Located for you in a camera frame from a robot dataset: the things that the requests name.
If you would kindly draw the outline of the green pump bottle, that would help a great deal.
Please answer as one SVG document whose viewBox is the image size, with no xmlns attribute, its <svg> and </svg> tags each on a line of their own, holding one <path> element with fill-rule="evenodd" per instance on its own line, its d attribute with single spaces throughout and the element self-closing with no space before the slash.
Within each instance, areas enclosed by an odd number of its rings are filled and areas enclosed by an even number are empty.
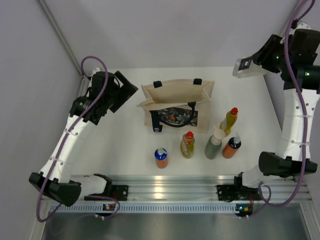
<svg viewBox="0 0 320 240">
<path fill-rule="evenodd" d="M 204 154 L 209 160 L 213 160 L 222 147 L 222 141 L 226 137 L 226 133 L 217 127 L 213 127 L 213 135 L 208 139 Z"/>
</svg>

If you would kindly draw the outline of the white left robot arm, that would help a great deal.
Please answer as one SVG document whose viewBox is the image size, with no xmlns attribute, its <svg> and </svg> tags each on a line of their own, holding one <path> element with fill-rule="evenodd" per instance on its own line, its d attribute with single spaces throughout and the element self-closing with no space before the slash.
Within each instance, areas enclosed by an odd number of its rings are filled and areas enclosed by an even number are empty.
<svg viewBox="0 0 320 240">
<path fill-rule="evenodd" d="M 138 88 L 121 72 L 97 71 L 90 78 L 85 95 L 72 104 L 64 132 L 49 160 L 29 182 L 43 195 L 67 207 L 79 198 L 107 200 L 114 195 L 112 180 L 102 174 L 72 177 L 84 143 L 108 110 L 115 113 Z"/>
</svg>

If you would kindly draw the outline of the yellow bottle red cap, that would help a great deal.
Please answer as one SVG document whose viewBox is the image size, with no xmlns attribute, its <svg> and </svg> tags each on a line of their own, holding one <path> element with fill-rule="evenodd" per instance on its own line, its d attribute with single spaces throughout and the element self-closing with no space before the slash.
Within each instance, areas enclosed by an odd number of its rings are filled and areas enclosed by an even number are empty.
<svg viewBox="0 0 320 240">
<path fill-rule="evenodd" d="M 194 144 L 195 144 L 194 133 L 191 131 L 188 131 L 186 134 L 183 135 L 180 143 L 180 152 L 184 158 L 190 159 L 193 156 Z"/>
<path fill-rule="evenodd" d="M 231 133 L 232 127 L 238 119 L 238 108 L 233 107 L 225 115 L 224 120 L 220 123 L 219 128 L 224 131 L 225 135 L 228 136 Z"/>
</svg>

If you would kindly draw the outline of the clear bottle dark cap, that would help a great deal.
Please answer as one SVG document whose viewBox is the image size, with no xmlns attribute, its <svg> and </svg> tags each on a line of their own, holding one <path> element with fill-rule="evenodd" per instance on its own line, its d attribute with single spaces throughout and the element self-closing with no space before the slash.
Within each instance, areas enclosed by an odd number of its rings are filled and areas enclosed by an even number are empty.
<svg viewBox="0 0 320 240">
<path fill-rule="evenodd" d="M 232 75 L 236 78 L 248 78 L 263 76 L 267 70 L 253 62 L 252 57 L 238 58 L 232 71 Z"/>
</svg>

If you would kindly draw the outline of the beige canvas tote bag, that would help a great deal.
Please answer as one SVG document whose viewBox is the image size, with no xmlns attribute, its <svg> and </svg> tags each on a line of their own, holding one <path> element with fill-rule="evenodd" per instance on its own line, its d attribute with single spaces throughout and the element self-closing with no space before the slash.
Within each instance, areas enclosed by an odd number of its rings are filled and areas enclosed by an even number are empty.
<svg viewBox="0 0 320 240">
<path fill-rule="evenodd" d="M 172 79 L 142 85 L 144 125 L 154 132 L 164 128 L 207 133 L 212 116 L 212 80 Z"/>
</svg>

